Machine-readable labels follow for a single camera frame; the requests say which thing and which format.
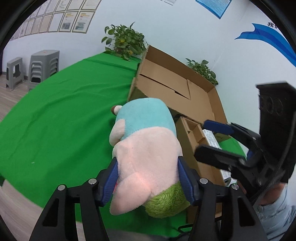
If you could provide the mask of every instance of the white wall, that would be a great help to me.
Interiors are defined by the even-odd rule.
[[[256,84],[287,81],[296,87],[296,67],[276,48],[260,40],[235,39],[242,32],[253,31],[252,23],[267,25],[270,19],[252,3],[233,31],[213,71],[219,85],[217,91],[228,122],[259,132],[260,111]],[[288,185],[296,204],[296,171]]]
[[[104,51],[105,26],[129,26],[134,21],[134,29],[154,47],[182,62],[206,59],[211,67],[233,38],[232,29],[248,5],[248,0],[233,0],[218,19],[194,0],[177,0],[173,6],[160,0],[102,0],[87,34],[44,33],[13,40],[4,50],[3,69],[7,61],[19,56],[28,73],[31,54],[43,49],[60,50],[60,69],[66,68]]]

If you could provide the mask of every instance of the light blue plush fabric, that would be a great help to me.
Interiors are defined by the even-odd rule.
[[[286,185],[282,194],[274,203],[255,208],[270,241],[279,241],[296,216],[296,206],[289,205],[287,192]]]
[[[160,99],[141,98],[132,100],[119,110],[116,122],[120,119],[125,120],[124,136],[121,140],[138,130],[156,126],[165,127],[177,136],[172,115]]]

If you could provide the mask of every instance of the green fuzzy plush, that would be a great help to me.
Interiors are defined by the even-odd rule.
[[[180,182],[177,182],[150,199],[145,209],[151,217],[165,218],[176,215],[188,206],[190,203],[186,200]]]

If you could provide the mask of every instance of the open cardboard box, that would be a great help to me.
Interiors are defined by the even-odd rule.
[[[198,123],[214,120],[226,123],[216,88],[208,80],[172,56],[148,46],[133,79],[128,101],[161,99],[172,116],[187,116]]]
[[[194,157],[194,152],[199,144],[209,145],[201,126],[185,117],[180,117],[176,122],[177,138],[181,144],[183,157],[190,168],[197,170],[200,177],[204,177],[217,185],[225,185],[222,174],[219,169],[198,162]],[[216,217],[221,216],[222,205],[216,206]],[[197,207],[187,208],[187,222],[193,223]]]

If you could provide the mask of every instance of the person's hand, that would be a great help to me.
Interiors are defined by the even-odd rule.
[[[238,185],[243,190],[243,192],[246,194],[246,190],[244,189],[242,184],[240,182],[238,182]],[[259,205],[264,206],[264,205],[274,203],[281,195],[285,185],[286,185],[285,183],[278,183],[278,184],[274,185],[271,189],[269,189],[265,193],[264,197],[260,200]]]

